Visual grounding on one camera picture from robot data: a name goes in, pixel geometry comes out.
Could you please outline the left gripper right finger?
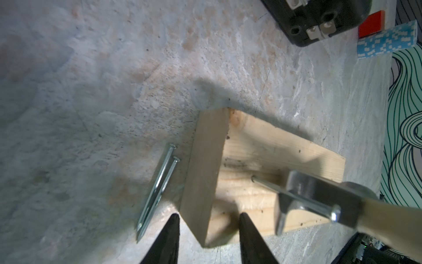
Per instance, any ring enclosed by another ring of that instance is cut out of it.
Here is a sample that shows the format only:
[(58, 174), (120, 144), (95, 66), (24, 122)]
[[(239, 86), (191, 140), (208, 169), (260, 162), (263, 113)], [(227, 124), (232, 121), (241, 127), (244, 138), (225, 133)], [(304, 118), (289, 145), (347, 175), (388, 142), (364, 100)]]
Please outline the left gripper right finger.
[(240, 214), (238, 228), (243, 264), (278, 264), (277, 259), (246, 212)]

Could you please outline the black hard case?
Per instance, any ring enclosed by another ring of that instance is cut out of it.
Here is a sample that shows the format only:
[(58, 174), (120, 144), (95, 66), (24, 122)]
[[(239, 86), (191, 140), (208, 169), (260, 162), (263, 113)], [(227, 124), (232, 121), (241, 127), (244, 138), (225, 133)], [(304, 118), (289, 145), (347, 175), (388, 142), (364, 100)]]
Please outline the black hard case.
[(306, 47), (361, 25), (372, 1), (367, 0), (263, 0), (262, 3), (288, 40)]

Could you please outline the steel nail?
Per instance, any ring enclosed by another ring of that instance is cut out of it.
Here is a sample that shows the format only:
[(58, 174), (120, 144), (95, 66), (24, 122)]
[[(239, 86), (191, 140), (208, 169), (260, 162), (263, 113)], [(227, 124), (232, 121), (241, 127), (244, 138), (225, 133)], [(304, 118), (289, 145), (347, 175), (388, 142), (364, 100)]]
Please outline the steel nail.
[(142, 210), (141, 215), (140, 215), (140, 217), (138, 219), (137, 226), (136, 226), (136, 232), (138, 232), (138, 230), (140, 229), (141, 221), (142, 221), (142, 219), (146, 215), (147, 206), (148, 205), (151, 205), (153, 194), (155, 193), (155, 191), (158, 189), (159, 185), (164, 180), (164, 177), (166, 176), (166, 174), (167, 174), (167, 172), (168, 172), (168, 170), (169, 170), (169, 168), (170, 168), (170, 166), (171, 166), (171, 164), (173, 162), (173, 152), (174, 152), (174, 150), (176, 148), (177, 147), (174, 144), (169, 144), (168, 145), (168, 149), (167, 149), (167, 151), (166, 151), (166, 153), (164, 155), (163, 162), (162, 162), (162, 164), (161, 164), (161, 166), (160, 166), (160, 168), (158, 170), (158, 174), (157, 174), (157, 177), (156, 177), (156, 179), (154, 181), (154, 184), (152, 186), (152, 190), (151, 190), (151, 192), (150, 192), (150, 194), (149, 194), (149, 196), (147, 198), (145, 207)]
[(332, 222), (337, 222), (340, 219), (341, 208), (338, 205), (328, 206), (321, 202), (318, 202), (309, 198), (305, 198), (304, 196), (301, 196), (299, 194), (294, 194), (292, 192), (286, 191), (282, 187), (274, 183), (271, 183), (267, 180), (261, 179), (257, 176), (252, 176), (251, 180), (254, 183), (258, 183), (266, 187), (269, 190), (286, 195), (292, 198), (293, 200), (302, 203), (304, 206), (307, 206), (309, 209), (316, 211), (319, 215), (329, 218)]
[(136, 243), (139, 243), (140, 240), (142, 239), (142, 237), (144, 236), (144, 234), (146, 233), (146, 230), (148, 228), (148, 225), (155, 213), (155, 210), (163, 196), (163, 193), (169, 183), (169, 180), (175, 170), (176, 165), (180, 162), (180, 159), (176, 156), (173, 156), (173, 162), (166, 174), (166, 176), (164, 177), (164, 180), (162, 181), (162, 183), (159, 185), (158, 189), (155, 191), (155, 193), (153, 194), (152, 197), (152, 202), (151, 205), (147, 206), (147, 212), (145, 217), (142, 219), (141, 221), (141, 225), (140, 225), (140, 229), (137, 232), (137, 238), (136, 238)]

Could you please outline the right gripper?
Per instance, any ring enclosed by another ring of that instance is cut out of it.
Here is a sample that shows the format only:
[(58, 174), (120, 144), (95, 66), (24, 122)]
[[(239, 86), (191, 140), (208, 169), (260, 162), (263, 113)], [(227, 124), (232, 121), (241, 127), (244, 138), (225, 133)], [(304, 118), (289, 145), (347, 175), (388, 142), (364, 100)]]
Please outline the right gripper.
[(412, 259), (372, 236), (355, 233), (332, 264), (411, 264)]

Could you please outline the wooden block with nails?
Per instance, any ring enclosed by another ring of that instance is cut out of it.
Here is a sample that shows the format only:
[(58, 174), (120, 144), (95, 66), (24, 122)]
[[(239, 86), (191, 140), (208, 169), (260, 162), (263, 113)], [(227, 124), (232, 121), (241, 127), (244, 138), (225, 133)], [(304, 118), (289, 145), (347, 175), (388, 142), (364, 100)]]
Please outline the wooden block with nails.
[(180, 214), (203, 248), (239, 241), (249, 215), (260, 235), (275, 233), (276, 194), (252, 176), (285, 186), (289, 171), (342, 182), (346, 160), (307, 139), (232, 108), (199, 115)]

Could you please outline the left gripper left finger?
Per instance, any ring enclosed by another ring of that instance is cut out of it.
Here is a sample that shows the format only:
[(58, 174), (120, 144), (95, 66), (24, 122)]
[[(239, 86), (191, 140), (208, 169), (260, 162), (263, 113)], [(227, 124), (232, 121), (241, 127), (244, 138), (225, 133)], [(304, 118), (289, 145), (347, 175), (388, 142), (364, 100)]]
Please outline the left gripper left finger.
[(174, 213), (169, 217), (166, 225), (140, 264), (177, 264), (179, 239), (180, 216)]

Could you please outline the wooden handle claw hammer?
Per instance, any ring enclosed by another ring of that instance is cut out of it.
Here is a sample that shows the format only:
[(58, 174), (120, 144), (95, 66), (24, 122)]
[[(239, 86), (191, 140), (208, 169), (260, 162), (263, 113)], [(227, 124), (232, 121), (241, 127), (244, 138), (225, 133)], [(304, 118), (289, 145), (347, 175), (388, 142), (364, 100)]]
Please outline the wooden handle claw hammer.
[[(335, 183), (297, 170), (289, 172), (283, 189), (328, 206), (340, 206), (341, 215), (336, 223), (368, 234), (415, 261), (421, 262), (421, 209), (387, 204), (362, 185), (349, 181)], [(280, 193), (278, 193), (276, 204), (276, 235), (282, 234), (290, 211), (304, 210), (319, 215), (302, 203)]]

